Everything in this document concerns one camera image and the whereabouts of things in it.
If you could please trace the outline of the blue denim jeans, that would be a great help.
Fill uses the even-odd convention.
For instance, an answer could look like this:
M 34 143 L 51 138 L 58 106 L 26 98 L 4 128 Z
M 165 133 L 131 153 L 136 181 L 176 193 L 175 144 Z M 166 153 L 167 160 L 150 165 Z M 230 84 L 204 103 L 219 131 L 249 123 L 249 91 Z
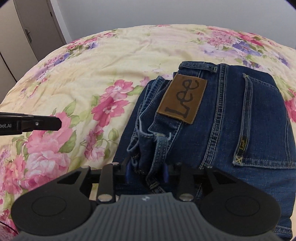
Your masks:
M 283 97 L 268 73 L 182 62 L 172 80 L 141 92 L 114 161 L 127 161 L 135 192 L 166 190 L 170 164 L 215 167 L 273 196 L 275 233 L 292 238 L 295 139 Z

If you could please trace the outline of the floral yellow bed quilt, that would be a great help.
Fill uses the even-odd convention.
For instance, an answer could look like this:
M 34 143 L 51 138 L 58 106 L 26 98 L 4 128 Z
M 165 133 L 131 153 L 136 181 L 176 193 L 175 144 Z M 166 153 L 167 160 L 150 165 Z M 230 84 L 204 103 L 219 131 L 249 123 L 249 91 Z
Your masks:
M 246 32 L 205 25 L 115 29 L 56 49 L 8 92 L 2 112 L 54 115 L 56 132 L 1 137 L 1 240 L 12 240 L 13 202 L 82 165 L 115 155 L 146 84 L 171 79 L 183 61 L 241 65 L 269 73 L 295 124 L 295 50 Z

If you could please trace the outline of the beige wardrobe door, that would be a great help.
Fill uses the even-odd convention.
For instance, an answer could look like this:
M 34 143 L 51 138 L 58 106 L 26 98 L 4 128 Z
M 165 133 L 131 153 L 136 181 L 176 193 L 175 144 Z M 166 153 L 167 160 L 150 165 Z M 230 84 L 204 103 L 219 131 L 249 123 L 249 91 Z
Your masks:
M 1 99 L 28 70 L 65 44 L 51 1 L 1 1 Z

